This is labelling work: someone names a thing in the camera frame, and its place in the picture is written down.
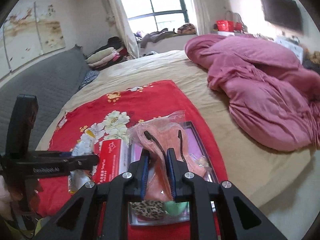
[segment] white curtain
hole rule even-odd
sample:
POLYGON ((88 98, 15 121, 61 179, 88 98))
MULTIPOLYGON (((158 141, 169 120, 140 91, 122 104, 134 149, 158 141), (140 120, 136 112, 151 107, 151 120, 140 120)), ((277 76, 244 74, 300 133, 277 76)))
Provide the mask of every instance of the white curtain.
POLYGON ((188 8, 188 2, 185 0, 188 10, 188 16, 190 23, 196 25, 197 34, 208 34, 211 32, 212 23, 210 22, 209 12, 204 0, 190 0, 191 5, 188 8))
POLYGON ((110 3, 112 14, 114 15, 114 21, 116 23, 116 27, 118 29, 120 38, 125 44, 130 57, 132 59, 138 58, 139 48, 136 42, 136 38, 133 32, 131 31, 127 15, 122 5, 122 1, 121 0, 108 0, 108 1, 110 3))

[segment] window frame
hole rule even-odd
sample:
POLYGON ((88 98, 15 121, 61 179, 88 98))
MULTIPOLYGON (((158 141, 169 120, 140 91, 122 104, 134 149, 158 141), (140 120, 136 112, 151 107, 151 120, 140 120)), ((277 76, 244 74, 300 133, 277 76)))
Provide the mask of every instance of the window frame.
POLYGON ((189 22, 189 17, 188 17, 188 11, 187 11, 187 8, 186 8, 186 4, 185 4, 184 0, 179 0, 179 1, 180 1, 180 5, 181 5, 181 10, 155 12, 155 10, 153 8, 153 5, 152 5, 152 0, 150 0, 152 13, 131 17, 131 18, 128 18, 128 21, 153 16, 154 19, 155 19, 155 22, 156 22, 157 31, 159 31, 158 24, 157 24, 157 21, 156 21, 156 16, 158 16, 158 15, 166 15, 166 14, 183 13, 184 20, 185 20, 186 23, 188 23, 189 22))

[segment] silver bolt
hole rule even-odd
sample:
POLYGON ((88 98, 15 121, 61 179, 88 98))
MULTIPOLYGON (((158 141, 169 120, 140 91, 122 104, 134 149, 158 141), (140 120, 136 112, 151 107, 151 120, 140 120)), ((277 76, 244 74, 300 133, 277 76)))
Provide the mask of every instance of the silver bolt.
POLYGON ((84 185, 86 188, 93 188, 94 187, 94 182, 93 181, 88 181, 84 185))
POLYGON ((232 184, 230 181, 224 181, 222 182, 222 186, 225 187, 225 188, 231 188, 232 184))
POLYGON ((187 178, 187 179, 192 179, 195 175, 192 173, 192 172, 186 172, 184 174, 184 176, 187 178))
POLYGON ((131 172, 125 172, 124 174, 122 174, 122 177, 125 179, 130 179, 132 177, 131 172))

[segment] wall-mounted television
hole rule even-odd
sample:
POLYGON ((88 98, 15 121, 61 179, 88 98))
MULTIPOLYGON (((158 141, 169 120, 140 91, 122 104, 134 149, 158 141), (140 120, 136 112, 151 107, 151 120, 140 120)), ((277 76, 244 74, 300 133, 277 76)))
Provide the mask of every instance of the wall-mounted television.
POLYGON ((261 3, 267 22, 302 32, 301 13, 294 0, 261 0, 261 3))

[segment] green round object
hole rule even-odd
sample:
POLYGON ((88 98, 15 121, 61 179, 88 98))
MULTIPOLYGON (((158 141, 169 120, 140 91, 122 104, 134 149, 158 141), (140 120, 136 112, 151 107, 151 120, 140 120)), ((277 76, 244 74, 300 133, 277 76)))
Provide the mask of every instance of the green round object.
POLYGON ((174 201, 165 202, 163 205, 164 211, 166 211, 170 216, 180 215, 187 207, 188 202, 175 203, 174 201))

